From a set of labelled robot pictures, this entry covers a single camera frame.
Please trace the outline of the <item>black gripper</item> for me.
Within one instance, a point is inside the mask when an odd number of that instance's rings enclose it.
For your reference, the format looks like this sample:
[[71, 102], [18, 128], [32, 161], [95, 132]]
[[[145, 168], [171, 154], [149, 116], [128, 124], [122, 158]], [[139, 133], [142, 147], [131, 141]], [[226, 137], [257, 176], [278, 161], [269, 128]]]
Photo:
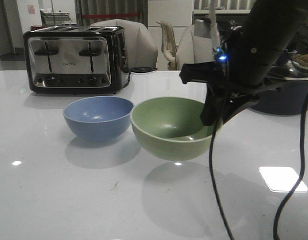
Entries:
[[[243, 110], [256, 105], [260, 100], [258, 93], [287, 85], [284, 79], [268, 77], [269, 69], [269, 65], [258, 62], [185, 63], [179, 76], [183, 84], [206, 84], [206, 99], [200, 119], [204, 126], [211, 126], [216, 122], [226, 124]], [[225, 89], [229, 89], [235, 98], [226, 100], [222, 110]]]

